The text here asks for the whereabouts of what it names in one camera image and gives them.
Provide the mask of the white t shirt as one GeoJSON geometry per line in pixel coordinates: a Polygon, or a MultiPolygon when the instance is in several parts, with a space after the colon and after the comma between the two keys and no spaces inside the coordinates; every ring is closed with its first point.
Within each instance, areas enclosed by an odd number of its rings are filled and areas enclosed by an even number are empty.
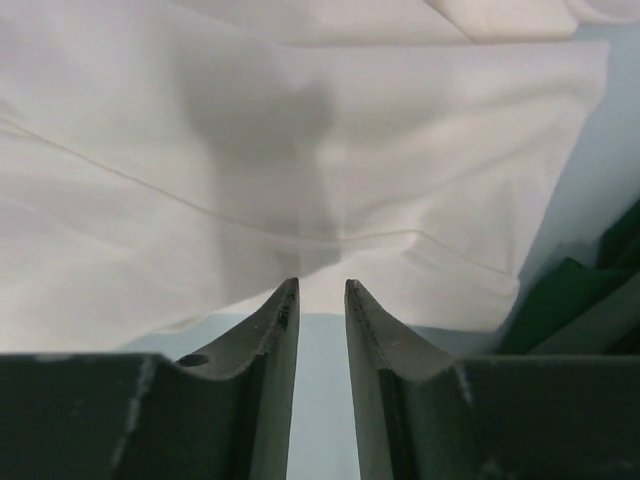
{"type": "Polygon", "coordinates": [[[1,348],[95,351],[362,281],[491,332],[635,1],[5,1],[1,348]]]}

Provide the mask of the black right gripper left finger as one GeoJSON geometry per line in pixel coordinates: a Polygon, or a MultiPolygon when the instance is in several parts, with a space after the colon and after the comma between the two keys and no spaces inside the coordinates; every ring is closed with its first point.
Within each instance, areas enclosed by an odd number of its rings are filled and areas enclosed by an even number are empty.
{"type": "Polygon", "coordinates": [[[5,479],[282,479],[299,283],[177,361],[154,353],[1,359],[5,479]]]}

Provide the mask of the stack of black t shirts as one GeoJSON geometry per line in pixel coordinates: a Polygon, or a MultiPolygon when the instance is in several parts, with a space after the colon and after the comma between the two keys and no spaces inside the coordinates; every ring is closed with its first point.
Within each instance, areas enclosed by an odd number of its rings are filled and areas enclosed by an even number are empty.
{"type": "Polygon", "coordinates": [[[638,273],[639,204],[634,203],[601,237],[595,265],[567,257],[538,280],[498,352],[529,352],[638,273]]]}

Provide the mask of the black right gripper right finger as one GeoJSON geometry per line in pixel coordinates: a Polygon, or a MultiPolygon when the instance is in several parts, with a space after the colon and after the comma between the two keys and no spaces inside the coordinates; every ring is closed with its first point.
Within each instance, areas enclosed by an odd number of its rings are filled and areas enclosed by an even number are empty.
{"type": "Polygon", "coordinates": [[[364,479],[635,479],[637,356],[456,358],[358,281],[345,318],[364,479]]]}

